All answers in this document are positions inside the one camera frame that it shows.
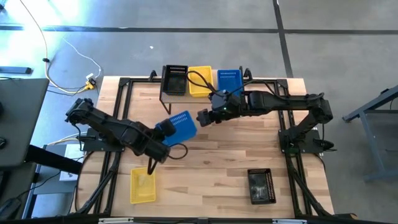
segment desk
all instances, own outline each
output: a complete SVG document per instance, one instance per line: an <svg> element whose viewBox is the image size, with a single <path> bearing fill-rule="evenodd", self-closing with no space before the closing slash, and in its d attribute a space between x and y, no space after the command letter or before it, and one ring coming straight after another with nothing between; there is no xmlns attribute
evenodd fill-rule
<svg viewBox="0 0 398 224"><path fill-rule="evenodd" d="M120 77L104 77L96 107L108 114L113 108ZM291 95L306 94L303 79L288 79ZM148 127L168 118L159 102L159 83L135 83L132 89L128 118ZM265 90L261 84L250 84L247 90ZM210 104L176 104L173 114L197 111ZM296 123L306 111L295 111ZM126 150L121 158L111 215L129 217L229 217L229 218L289 218L294 217L285 158L279 149L277 112L264 116L239 118L200 128L195 138L185 142L188 156L179 161L168 159L156 168L157 200L131 205L130 170L146 167L146 156L136 157ZM173 155L183 154L173 148ZM83 168L78 186L78 206L81 207L98 185L104 153L94 152ZM304 154L307 184L318 201L333 213L328 184L321 162L314 155ZM247 169L271 168L277 203L251 205ZM106 204L105 189L102 208ZM304 211L302 194L298 190L300 208Z"/></svg>

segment gray floor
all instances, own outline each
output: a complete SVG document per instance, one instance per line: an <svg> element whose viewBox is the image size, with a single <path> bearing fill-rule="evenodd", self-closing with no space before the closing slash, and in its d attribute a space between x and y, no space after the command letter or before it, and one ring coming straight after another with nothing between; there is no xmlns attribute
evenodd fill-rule
<svg viewBox="0 0 398 224"><path fill-rule="evenodd" d="M156 1L28 1L42 25L108 27L276 28L271 0ZM279 0L286 29L398 29L398 1ZM8 1L0 23L26 23L26 31L0 31L0 64L34 68L30 77L44 77L44 47L39 33L19 1ZM277 34L176 33L54 33L46 32L50 76L62 86L81 86L97 72L76 55L63 36L93 57L104 75L148 75L165 64L249 67L256 77L286 77ZM364 182L375 167L362 125L340 118L377 96L398 80L396 35L287 35L294 77L304 78L308 92L325 92L335 119L326 126L326 139L337 152L325 156L326 174L336 213L356 213L360 219L398 222L398 180ZM63 122L66 110L88 91L68 97L48 93L32 143L42 146L76 130ZM67 212L68 197L38 198L34 216ZM48 211L43 205L55 209Z"/></svg>

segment black plastic basket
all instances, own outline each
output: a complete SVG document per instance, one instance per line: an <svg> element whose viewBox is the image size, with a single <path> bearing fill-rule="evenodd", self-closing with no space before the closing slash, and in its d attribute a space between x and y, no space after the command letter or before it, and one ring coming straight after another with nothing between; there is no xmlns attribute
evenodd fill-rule
<svg viewBox="0 0 398 224"><path fill-rule="evenodd" d="M162 91L167 95L184 95L187 89L188 66L166 65L163 74Z"/></svg>
<svg viewBox="0 0 398 224"><path fill-rule="evenodd" d="M248 179L252 205L276 203L271 169L249 169Z"/></svg>

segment yellow cable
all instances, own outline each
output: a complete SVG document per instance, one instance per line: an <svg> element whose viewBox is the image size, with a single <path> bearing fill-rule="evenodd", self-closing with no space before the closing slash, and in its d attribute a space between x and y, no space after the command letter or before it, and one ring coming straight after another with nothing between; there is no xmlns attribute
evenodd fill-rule
<svg viewBox="0 0 398 224"><path fill-rule="evenodd" d="M39 31L40 31L40 33L42 34L42 37L43 37L43 41L44 41L44 45L45 45L45 58L47 59L48 57L49 57L49 55L48 55L48 49L47 49L47 41L45 41L45 37L44 37L44 34L43 34L43 31L42 31L42 29L40 28L40 26L39 26L39 24L37 23L37 21L35 20L35 18L33 17L33 15L30 13L30 11L28 10L28 8L26 7L26 5L24 4L24 2L22 2L22 0L19 0L21 3L22 3L22 5L25 7L25 9L26 9L26 11L29 13L29 15L31 16L31 18L33 19L33 21L35 22L35 24L36 24L36 26L37 26L37 28L39 28ZM65 89L63 89L63 88L60 88L57 84L55 84L55 82L53 82L52 80L51 80L51 78L49 77L49 74L48 74L48 72L47 72L47 68L48 68L48 62L44 62L44 73L45 73L45 77L50 81L50 83L51 84L53 84L55 87L57 87L59 90L61 90L61 91L63 91L63 92L65 92L65 93L69 93L69 94L77 94L77 93L81 93L81 92L83 92L83 91L85 91L86 89L82 89L82 90L79 90L79 91L68 91L68 90L65 90Z"/></svg>
<svg viewBox="0 0 398 224"><path fill-rule="evenodd" d="M51 145L54 145L54 144L58 144L58 143L61 143L61 142L67 142L67 141L78 141L78 140L75 139L75 138L62 139L62 140L58 140L58 141L55 141L55 142L48 143L47 145L51 146Z"/></svg>

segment white paper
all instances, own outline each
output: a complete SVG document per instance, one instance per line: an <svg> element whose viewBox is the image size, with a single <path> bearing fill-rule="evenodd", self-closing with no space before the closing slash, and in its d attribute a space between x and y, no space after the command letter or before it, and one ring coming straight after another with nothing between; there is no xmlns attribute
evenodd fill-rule
<svg viewBox="0 0 398 224"><path fill-rule="evenodd" d="M75 159L78 162L83 162L83 158L80 158L84 155L83 151L80 151L80 144L67 144L67 149L65 150L65 157L69 159ZM77 180L76 174L71 174L69 172L62 171L60 175L60 181L73 181Z"/></svg>

